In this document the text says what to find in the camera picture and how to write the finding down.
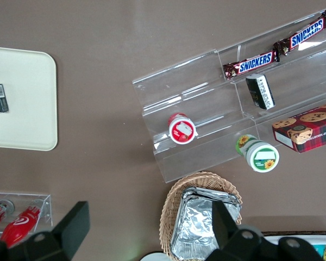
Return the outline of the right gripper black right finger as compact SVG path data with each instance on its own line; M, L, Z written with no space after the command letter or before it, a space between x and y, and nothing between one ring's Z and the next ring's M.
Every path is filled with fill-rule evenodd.
M212 203L212 228L219 249L223 249L237 231L237 224L222 201Z

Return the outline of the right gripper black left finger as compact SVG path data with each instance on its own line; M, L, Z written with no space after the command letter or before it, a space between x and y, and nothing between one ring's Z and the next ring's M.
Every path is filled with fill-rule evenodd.
M88 201L79 201L54 227L52 234L66 258L72 260L89 230L89 203Z

